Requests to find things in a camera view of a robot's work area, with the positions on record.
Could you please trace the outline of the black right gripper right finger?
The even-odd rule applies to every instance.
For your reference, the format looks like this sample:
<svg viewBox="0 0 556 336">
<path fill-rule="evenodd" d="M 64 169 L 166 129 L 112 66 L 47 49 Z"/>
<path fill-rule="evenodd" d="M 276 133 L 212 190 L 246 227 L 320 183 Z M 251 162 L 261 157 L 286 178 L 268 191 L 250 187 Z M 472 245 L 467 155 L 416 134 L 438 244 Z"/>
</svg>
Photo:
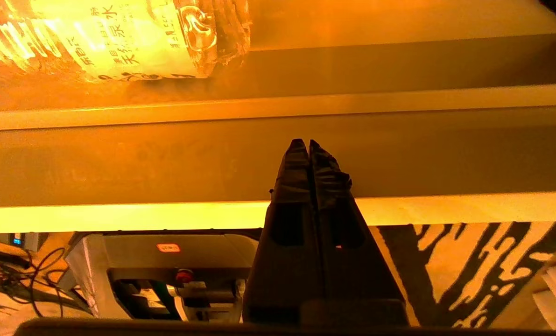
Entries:
<svg viewBox="0 0 556 336">
<path fill-rule="evenodd" d="M 310 181 L 325 291 L 337 299 L 403 301 L 403 295 L 352 195 L 352 179 L 310 141 Z"/>
</svg>

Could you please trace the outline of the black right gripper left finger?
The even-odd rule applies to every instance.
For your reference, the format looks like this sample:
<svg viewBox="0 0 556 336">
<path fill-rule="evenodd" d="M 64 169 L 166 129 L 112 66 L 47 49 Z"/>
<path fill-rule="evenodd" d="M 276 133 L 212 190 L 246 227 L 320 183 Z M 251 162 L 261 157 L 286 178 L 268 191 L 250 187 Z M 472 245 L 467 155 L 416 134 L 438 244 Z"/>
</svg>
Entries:
<svg viewBox="0 0 556 336">
<path fill-rule="evenodd" d="M 299 323 L 304 302 L 321 296 L 316 205 L 301 139 L 287 148 L 271 189 L 242 310 L 247 323 Z"/>
</svg>

